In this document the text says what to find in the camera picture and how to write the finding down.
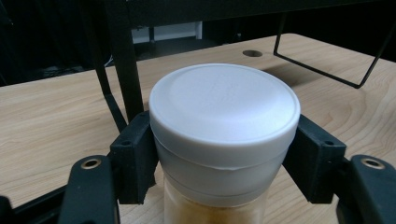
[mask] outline dark background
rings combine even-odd
[[[290,13],[285,33],[306,35],[375,55],[396,21],[393,1]],[[0,0],[0,86],[92,69],[74,0]],[[204,39],[215,45],[276,35],[280,14],[204,22]],[[396,34],[382,58],[396,62]],[[110,57],[109,47],[103,44]],[[149,47],[136,45],[136,55]]]

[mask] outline wooden table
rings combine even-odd
[[[178,68],[237,63],[279,77],[298,95],[302,113],[346,143],[346,157],[366,154],[396,165],[396,63],[380,60],[366,85],[355,90],[272,54],[267,37],[138,63],[145,107],[152,86]],[[261,57],[242,51],[255,49]],[[279,52],[340,77],[358,81],[373,59],[299,35],[283,35]],[[123,106],[113,67],[111,88]],[[18,206],[67,181],[71,165],[106,155],[118,136],[93,71],[0,89],[0,194]],[[163,172],[144,205],[122,205],[122,223],[163,222]],[[269,189],[265,223],[337,223],[331,205],[308,203],[282,168]]]

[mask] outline white lid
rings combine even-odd
[[[239,169],[287,150],[300,104],[291,88],[263,71],[200,64],[162,78],[149,97],[157,140],[180,158]]]

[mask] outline jar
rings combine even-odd
[[[165,223],[262,223],[300,117],[289,86],[254,68],[199,64],[163,77],[149,113]]]

